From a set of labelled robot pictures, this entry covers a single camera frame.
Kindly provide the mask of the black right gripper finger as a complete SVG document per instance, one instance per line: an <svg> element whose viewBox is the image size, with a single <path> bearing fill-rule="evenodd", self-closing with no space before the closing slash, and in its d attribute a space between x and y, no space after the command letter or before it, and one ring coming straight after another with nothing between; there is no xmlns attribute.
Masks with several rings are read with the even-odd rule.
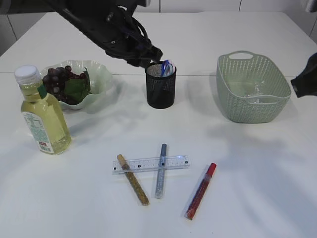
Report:
<svg viewBox="0 0 317 238"><path fill-rule="evenodd" d="M294 79L291 85L298 98L317 95L317 54L309 57L305 69Z"/></svg>

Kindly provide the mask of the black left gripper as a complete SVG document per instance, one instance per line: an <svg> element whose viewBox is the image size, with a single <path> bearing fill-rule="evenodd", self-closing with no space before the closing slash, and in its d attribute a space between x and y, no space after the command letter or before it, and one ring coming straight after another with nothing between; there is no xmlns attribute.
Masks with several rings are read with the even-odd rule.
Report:
<svg viewBox="0 0 317 238"><path fill-rule="evenodd" d="M110 57L127 61L134 67L160 62L163 52L153 46L145 28L133 16L94 15L94 43Z"/></svg>

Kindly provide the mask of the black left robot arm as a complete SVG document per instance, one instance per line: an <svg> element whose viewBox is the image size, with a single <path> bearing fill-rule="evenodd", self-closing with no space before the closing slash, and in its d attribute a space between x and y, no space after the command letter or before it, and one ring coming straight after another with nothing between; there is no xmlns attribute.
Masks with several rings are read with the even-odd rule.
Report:
<svg viewBox="0 0 317 238"><path fill-rule="evenodd" d="M142 24L133 17L148 0L49 0L58 14L92 42L116 59L146 68L160 62L162 51L155 47Z"/></svg>

